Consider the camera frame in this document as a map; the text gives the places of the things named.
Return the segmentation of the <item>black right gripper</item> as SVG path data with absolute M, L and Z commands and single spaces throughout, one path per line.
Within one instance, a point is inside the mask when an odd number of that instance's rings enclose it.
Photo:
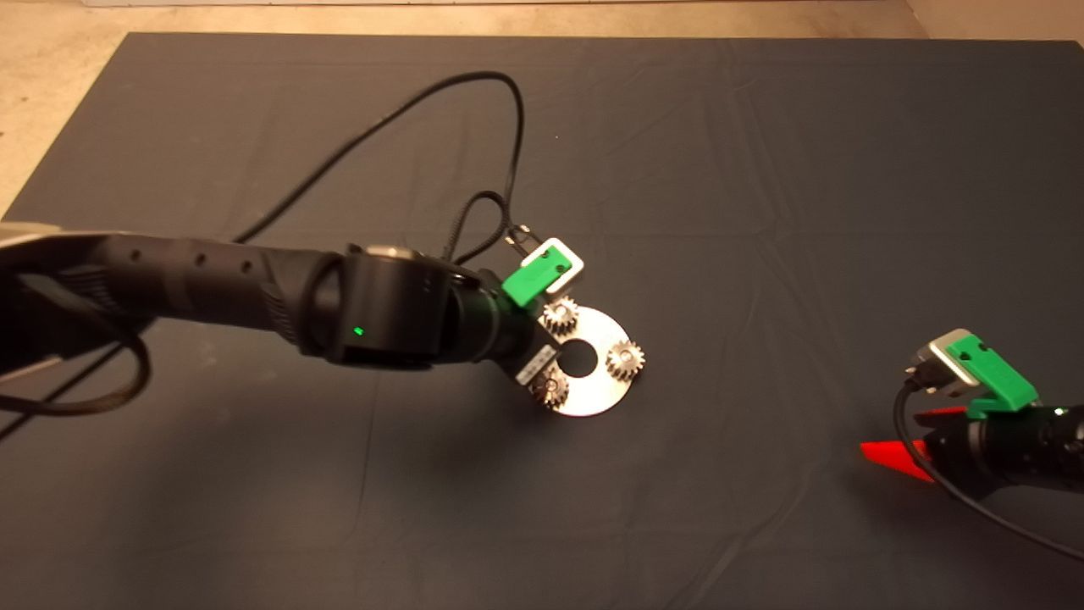
M 915 413 L 915 424 L 926 429 L 926 459 L 976 501 L 1007 486 L 1045 486 L 1041 454 L 1044 451 L 1042 412 L 991 414 L 988 419 L 967 417 L 967 407 L 940 407 Z M 862 441 L 866 460 L 926 483 L 933 483 L 911 458 L 902 441 Z

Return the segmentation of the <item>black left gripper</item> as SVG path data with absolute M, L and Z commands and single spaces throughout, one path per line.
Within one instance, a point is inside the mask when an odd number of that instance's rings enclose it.
M 558 342 L 541 321 L 541 309 L 513 308 L 498 319 L 491 360 L 520 386 L 530 385 L 539 371 L 553 362 Z

